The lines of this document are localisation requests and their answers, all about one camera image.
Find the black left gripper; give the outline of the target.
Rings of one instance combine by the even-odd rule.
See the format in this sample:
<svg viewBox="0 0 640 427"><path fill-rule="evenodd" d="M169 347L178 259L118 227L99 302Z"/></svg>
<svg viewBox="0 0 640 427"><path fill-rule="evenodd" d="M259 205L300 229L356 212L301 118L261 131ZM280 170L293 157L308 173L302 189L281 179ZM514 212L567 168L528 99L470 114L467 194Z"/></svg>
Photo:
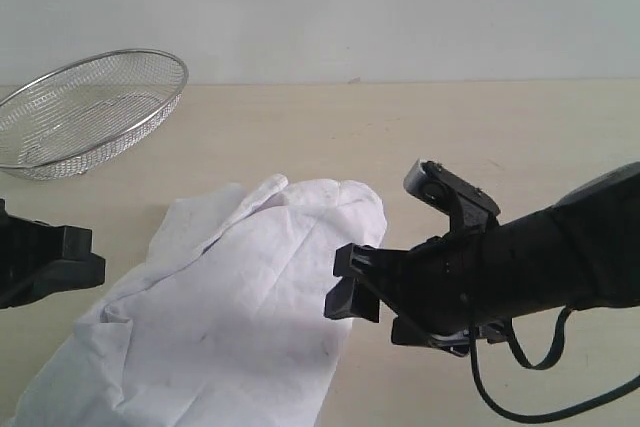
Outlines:
<svg viewBox="0 0 640 427"><path fill-rule="evenodd" d="M11 216L2 199L1 309L102 285L106 261L91 249L91 229Z"/></svg>

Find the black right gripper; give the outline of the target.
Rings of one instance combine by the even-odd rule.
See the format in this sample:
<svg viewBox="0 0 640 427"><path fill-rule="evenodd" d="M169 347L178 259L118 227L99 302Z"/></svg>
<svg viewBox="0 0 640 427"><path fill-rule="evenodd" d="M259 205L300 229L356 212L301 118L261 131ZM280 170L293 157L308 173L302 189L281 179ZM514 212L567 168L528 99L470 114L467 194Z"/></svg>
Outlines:
<svg viewBox="0 0 640 427"><path fill-rule="evenodd" d="M326 295L324 317L379 322L386 308L394 320L394 345L457 357L469 354L471 333L490 344L504 342L502 321L469 322L482 234L478 227L467 228L431 237L410 250L353 243L339 248L333 266L338 282Z"/></svg>

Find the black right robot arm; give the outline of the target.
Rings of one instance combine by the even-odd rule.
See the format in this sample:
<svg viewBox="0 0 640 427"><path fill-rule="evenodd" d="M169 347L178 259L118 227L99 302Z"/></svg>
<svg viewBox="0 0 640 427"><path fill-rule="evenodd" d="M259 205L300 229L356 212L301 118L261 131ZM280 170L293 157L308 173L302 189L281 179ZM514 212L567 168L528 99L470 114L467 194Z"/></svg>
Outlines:
<svg viewBox="0 0 640 427"><path fill-rule="evenodd" d="M339 248L326 318L374 322L387 306L394 344L463 357L472 339L505 341L517 317L639 303L637 163L504 224L488 194L439 163L416 162L404 188L446 215L448 231L408 250Z"/></svg>

